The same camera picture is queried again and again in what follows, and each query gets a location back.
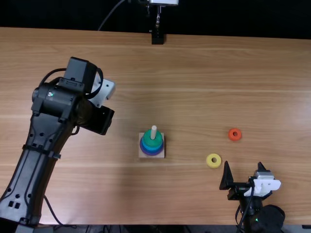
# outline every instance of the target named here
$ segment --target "black cable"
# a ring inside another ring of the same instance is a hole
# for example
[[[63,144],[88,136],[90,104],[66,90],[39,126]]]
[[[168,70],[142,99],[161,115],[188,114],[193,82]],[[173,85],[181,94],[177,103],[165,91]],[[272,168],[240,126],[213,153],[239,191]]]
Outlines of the black cable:
[[[185,227],[186,227],[187,231],[188,231],[189,233],[191,233],[190,228],[189,228],[187,225],[186,225]]]
[[[111,14],[115,11],[115,9],[116,9],[118,6],[120,6],[120,4],[121,4],[122,2],[124,2],[124,1],[125,1],[125,0],[119,1],[119,2],[112,8],[112,10],[109,12],[109,14],[106,16],[106,18],[102,21],[101,25],[100,25],[99,28],[97,29],[98,31],[100,31],[100,30],[102,29],[102,27],[103,27],[103,25],[106,23],[107,19],[111,16]]]
[[[71,227],[71,228],[74,228],[74,229],[77,228],[76,225],[66,225],[66,224],[61,223],[61,222],[58,220],[58,218],[56,217],[56,215],[55,215],[55,213],[54,213],[54,211],[53,211],[53,209],[52,209],[52,207],[51,207],[51,204],[50,204],[48,198],[47,198],[45,195],[44,195],[43,198],[44,198],[45,202],[47,203],[48,208],[50,209],[50,212],[51,212],[51,214],[53,215],[55,221],[56,221],[60,226],[62,226],[62,227]]]
[[[89,100],[91,98],[94,98],[98,93],[99,91],[101,90],[102,88],[102,85],[103,85],[103,82],[104,82],[104,75],[103,75],[103,72],[100,68],[97,68],[97,73],[99,74],[99,77],[101,79],[101,84],[99,85],[99,87],[96,89],[96,91],[86,95],[86,99]]]
[[[71,136],[77,135],[80,130],[80,126],[77,125],[76,132],[72,133]]]
[[[251,181],[251,185],[252,185],[251,196],[250,196],[249,201],[248,201],[248,203],[247,203],[247,206],[246,206],[246,208],[245,208],[245,210],[244,210],[244,213],[243,213],[243,215],[242,215],[242,218],[241,218],[241,220],[240,220],[240,223],[239,223],[239,226],[238,226],[238,229],[237,229],[236,233],[240,233],[240,231],[241,231],[241,227],[242,227],[243,221],[244,221],[244,219],[245,219],[245,217],[246,217],[246,213],[247,213],[247,211],[248,211],[248,209],[249,209],[249,206],[250,206],[251,201],[252,201],[253,196],[254,196],[255,185],[254,185],[254,182],[253,182],[253,181]]]
[[[41,80],[39,86],[41,86],[53,73],[56,73],[56,72],[59,72],[59,71],[66,71],[66,68],[59,68],[59,69],[52,70],[46,76],[44,76],[44,78]]]
[[[235,212],[235,222],[237,223],[237,225],[236,225],[237,228],[239,227],[238,215],[239,215],[240,209],[241,209],[241,206],[239,205],[238,208],[237,208],[237,211]]]

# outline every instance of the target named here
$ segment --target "metal bracket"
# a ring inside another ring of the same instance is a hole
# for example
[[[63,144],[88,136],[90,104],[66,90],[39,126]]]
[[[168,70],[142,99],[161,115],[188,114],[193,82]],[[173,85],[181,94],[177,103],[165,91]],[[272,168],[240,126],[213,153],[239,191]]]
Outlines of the metal bracket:
[[[92,92],[96,91],[101,85],[101,79],[98,73],[96,73],[95,81],[92,87]],[[108,100],[113,95],[116,89],[116,84],[113,81],[104,79],[104,83],[99,91],[99,93],[91,98],[91,101],[97,108],[100,108],[105,100]]]

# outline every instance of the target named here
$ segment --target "wood grain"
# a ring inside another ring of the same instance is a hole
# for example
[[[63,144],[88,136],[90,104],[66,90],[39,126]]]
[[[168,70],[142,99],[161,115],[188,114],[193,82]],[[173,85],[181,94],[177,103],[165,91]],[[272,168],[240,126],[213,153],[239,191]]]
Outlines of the wood grain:
[[[58,218],[75,224],[234,224],[238,206],[218,190],[228,160],[236,181],[257,162],[282,187],[264,204],[285,224],[311,221],[311,41],[0,29],[0,192],[8,185],[41,78],[89,60],[117,83],[106,106],[116,111],[106,136],[86,130],[62,150],[47,188]],[[157,125],[167,158],[140,160],[138,133]],[[227,137],[242,130],[241,141]],[[44,204],[41,222],[55,223]]]

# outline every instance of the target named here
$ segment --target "orange ring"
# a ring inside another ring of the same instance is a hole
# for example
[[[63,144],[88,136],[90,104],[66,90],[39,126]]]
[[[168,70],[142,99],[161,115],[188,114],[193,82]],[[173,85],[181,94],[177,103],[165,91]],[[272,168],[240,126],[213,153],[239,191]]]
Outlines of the orange ring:
[[[228,136],[229,136],[230,140],[238,141],[241,139],[242,133],[241,133],[241,130],[234,128],[234,129],[229,130]]]

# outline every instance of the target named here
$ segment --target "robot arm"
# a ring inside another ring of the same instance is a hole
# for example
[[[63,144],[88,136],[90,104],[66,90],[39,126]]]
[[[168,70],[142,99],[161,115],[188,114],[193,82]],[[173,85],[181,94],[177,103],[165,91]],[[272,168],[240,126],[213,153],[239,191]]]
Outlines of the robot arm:
[[[27,226],[39,223],[45,190],[62,147],[74,127],[106,134],[114,111],[99,103],[113,90],[114,83],[104,80],[100,69],[74,57],[64,78],[41,82],[33,93],[33,115],[23,152],[0,199],[0,218]]]

